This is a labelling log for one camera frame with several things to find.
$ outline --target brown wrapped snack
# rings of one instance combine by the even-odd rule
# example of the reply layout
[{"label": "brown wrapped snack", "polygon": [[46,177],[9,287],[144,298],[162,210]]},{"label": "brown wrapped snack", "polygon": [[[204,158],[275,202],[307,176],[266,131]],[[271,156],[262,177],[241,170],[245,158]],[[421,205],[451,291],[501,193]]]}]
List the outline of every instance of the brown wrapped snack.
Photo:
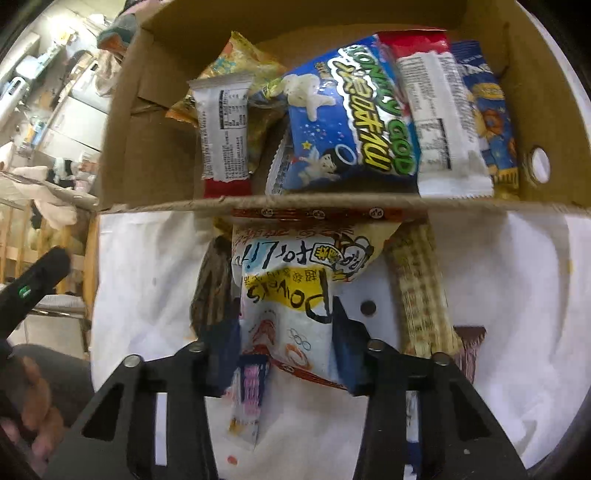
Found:
[{"label": "brown wrapped snack", "polygon": [[458,353],[462,341],[449,320],[429,222],[403,223],[384,252],[403,306],[402,352],[424,358],[435,352]]},{"label": "brown wrapped snack", "polygon": [[486,329],[484,327],[462,326],[453,328],[462,339],[463,349],[453,360],[470,383],[474,383],[476,374],[476,356],[481,343],[484,341]]}]

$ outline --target snack package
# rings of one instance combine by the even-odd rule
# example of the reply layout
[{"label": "snack package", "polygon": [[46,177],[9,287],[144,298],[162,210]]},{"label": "snack package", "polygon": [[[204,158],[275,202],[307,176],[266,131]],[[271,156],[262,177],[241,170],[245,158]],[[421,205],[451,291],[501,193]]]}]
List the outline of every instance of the snack package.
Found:
[{"label": "snack package", "polygon": [[235,226],[242,351],[270,354],[273,364],[300,378],[340,386],[332,351],[333,282],[356,278],[398,225]]},{"label": "snack package", "polygon": [[199,112],[205,198],[251,194],[246,104],[252,79],[252,73],[233,73],[190,82]]},{"label": "snack package", "polygon": [[269,175],[267,176],[267,185],[265,185],[265,194],[281,195],[283,193],[285,175],[287,174],[293,155],[294,142],[291,138],[291,128],[288,125],[273,157]]},{"label": "snack package", "polygon": [[[229,73],[250,72],[254,75],[249,95],[260,90],[273,79],[285,73],[285,67],[275,57],[256,48],[238,32],[232,32],[220,56],[199,75],[199,79],[227,75]],[[248,169],[253,173],[258,167],[265,137],[272,124],[284,115],[283,109],[249,109],[251,117],[246,127],[248,139]],[[167,118],[197,126],[198,115],[191,90],[175,103],[166,113]]]},{"label": "snack package", "polygon": [[423,460],[419,435],[418,391],[407,390],[406,398],[408,463],[404,466],[404,480],[416,480]]},{"label": "snack package", "polygon": [[241,355],[238,359],[228,438],[249,450],[254,449],[258,438],[269,367],[269,357],[266,355]]},{"label": "snack package", "polygon": [[296,68],[259,95],[289,105],[294,154],[286,190],[368,173],[414,182],[412,118],[375,35]]},{"label": "snack package", "polygon": [[476,40],[452,43],[451,51],[476,107],[476,133],[495,193],[514,198],[519,190],[517,152],[505,94]]},{"label": "snack package", "polygon": [[486,335],[484,327],[461,326],[453,328],[462,340],[463,349],[454,356],[453,361],[470,383],[476,375],[476,356]]},{"label": "snack package", "polygon": [[381,32],[394,56],[410,103],[421,149],[422,196],[492,195],[474,117],[445,32]]},{"label": "snack package", "polygon": [[433,230],[423,220],[403,224],[384,249],[402,306],[402,353],[455,355],[462,341],[449,320]]}]

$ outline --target person's hand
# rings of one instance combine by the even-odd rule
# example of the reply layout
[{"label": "person's hand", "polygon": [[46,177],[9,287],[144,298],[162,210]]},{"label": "person's hand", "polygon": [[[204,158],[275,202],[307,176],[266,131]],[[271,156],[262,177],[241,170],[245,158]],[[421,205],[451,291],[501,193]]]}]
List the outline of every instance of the person's hand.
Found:
[{"label": "person's hand", "polygon": [[[41,376],[37,364],[29,357],[24,357],[22,363],[31,384],[25,394],[21,413],[22,423],[28,430],[37,433],[31,445],[36,460],[46,461],[64,436],[64,420],[58,409],[51,405],[49,384]],[[13,421],[0,419],[0,425],[13,443],[16,444],[21,440],[18,428]]]}]

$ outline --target white snack bar wrapper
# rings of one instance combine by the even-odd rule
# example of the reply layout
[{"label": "white snack bar wrapper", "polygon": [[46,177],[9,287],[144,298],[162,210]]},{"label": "white snack bar wrapper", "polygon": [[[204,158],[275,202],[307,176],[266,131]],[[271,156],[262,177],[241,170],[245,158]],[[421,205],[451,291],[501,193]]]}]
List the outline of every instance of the white snack bar wrapper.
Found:
[{"label": "white snack bar wrapper", "polygon": [[421,196],[493,194],[470,103],[452,53],[414,53],[396,60],[408,96],[421,158]]},{"label": "white snack bar wrapper", "polygon": [[231,73],[189,82],[199,114],[203,179],[248,178],[248,89],[252,73]]}]

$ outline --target white cloth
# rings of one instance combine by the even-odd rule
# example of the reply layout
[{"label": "white cloth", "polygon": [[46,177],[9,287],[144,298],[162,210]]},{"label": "white cloth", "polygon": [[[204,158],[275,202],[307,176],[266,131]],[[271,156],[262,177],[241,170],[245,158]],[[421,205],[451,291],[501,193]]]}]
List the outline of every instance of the white cloth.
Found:
[{"label": "white cloth", "polygon": [[[451,318],[484,325],[475,386],[527,467],[560,440],[591,385],[591,220],[560,215],[450,212],[431,216]],[[207,242],[208,220],[190,212],[103,215],[100,283],[92,336],[98,388],[122,358],[171,355],[191,339],[189,305]],[[373,300],[370,333],[394,335],[383,301],[380,263],[351,290]],[[382,332],[376,332],[380,318]],[[351,478],[365,398],[321,387],[273,369],[253,452],[225,437],[230,404],[207,401],[222,478]],[[238,465],[226,461],[229,455]]]},{"label": "white cloth", "polygon": [[[31,180],[43,181],[47,177],[47,167],[18,167],[13,170],[13,173]],[[54,230],[61,230],[67,225],[76,223],[76,207],[57,198],[46,186],[17,181],[13,181],[12,184],[23,197],[35,202],[39,213]]]},{"label": "white cloth", "polygon": [[8,142],[0,147],[0,164],[4,163],[4,167],[0,168],[0,170],[8,170],[16,149],[14,142]]}]

